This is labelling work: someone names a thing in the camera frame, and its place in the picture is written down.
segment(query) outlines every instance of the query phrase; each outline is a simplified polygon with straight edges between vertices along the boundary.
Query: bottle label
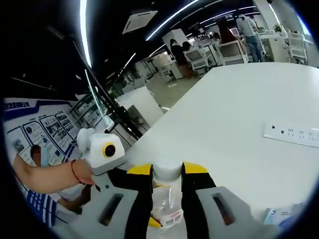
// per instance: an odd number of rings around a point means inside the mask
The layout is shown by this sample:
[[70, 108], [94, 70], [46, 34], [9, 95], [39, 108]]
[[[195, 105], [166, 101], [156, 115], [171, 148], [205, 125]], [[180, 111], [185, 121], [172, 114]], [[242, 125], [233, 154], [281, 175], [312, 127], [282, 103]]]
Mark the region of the bottle label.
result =
[[170, 228], [174, 226], [175, 224], [180, 223], [182, 218], [183, 218], [183, 209], [180, 209], [173, 214], [161, 216], [159, 221], [163, 225], [163, 227]]

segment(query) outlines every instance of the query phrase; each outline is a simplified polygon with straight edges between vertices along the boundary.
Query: white bottle cap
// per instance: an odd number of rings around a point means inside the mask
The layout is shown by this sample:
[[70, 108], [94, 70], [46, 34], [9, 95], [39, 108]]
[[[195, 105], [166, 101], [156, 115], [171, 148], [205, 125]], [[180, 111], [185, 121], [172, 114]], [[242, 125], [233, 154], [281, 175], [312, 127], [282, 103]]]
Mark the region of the white bottle cap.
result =
[[172, 182], [181, 174], [182, 161], [159, 160], [153, 164], [154, 177], [159, 181]]

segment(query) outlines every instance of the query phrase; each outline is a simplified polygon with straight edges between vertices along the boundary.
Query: white camera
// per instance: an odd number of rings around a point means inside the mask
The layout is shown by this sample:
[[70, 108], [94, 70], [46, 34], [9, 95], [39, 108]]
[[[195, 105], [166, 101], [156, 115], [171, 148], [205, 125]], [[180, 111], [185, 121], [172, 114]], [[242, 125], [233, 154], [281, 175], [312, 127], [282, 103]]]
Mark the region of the white camera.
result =
[[82, 128], [76, 141], [79, 151], [84, 153], [84, 158], [95, 175], [124, 163], [125, 151], [120, 138], [115, 134], [95, 133], [93, 128]]

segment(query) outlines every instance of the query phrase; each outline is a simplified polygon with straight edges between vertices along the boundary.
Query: ceiling air vent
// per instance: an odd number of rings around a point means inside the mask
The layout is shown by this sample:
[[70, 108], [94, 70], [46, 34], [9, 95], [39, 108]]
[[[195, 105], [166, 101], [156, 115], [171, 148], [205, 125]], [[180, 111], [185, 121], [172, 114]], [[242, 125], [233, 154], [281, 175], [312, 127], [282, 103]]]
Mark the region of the ceiling air vent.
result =
[[131, 15], [122, 34], [145, 27], [158, 11], [145, 11]]

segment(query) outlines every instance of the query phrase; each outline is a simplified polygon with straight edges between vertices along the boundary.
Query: power strip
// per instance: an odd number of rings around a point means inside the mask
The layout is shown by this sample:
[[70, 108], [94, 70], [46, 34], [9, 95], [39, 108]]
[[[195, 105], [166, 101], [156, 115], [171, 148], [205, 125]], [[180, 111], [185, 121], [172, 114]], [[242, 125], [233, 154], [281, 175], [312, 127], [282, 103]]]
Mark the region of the power strip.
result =
[[272, 122], [266, 124], [263, 136], [319, 148], [319, 128], [315, 127]]

